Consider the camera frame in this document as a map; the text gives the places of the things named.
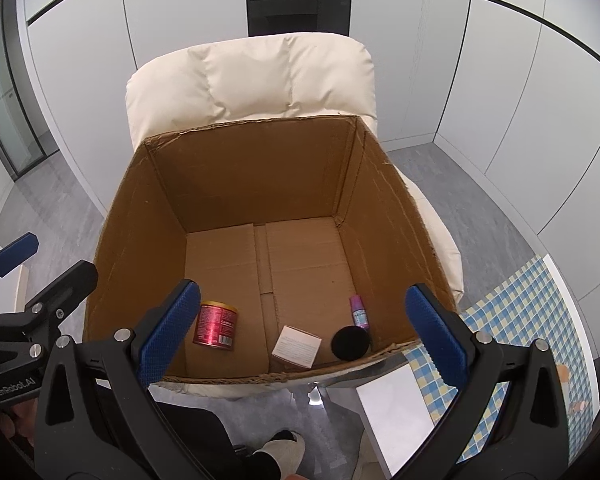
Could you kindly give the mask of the operator left hand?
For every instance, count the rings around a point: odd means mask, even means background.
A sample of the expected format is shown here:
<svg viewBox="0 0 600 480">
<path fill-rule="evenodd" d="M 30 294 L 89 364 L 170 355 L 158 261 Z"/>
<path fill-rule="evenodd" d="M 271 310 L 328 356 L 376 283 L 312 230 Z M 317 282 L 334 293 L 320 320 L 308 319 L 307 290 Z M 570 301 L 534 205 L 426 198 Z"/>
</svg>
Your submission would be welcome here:
<svg viewBox="0 0 600 480">
<path fill-rule="evenodd" d="M 7 439 L 23 437 L 34 445 L 35 419 L 38 400 L 31 399 L 6 408 L 0 412 L 0 429 Z"/>
</svg>

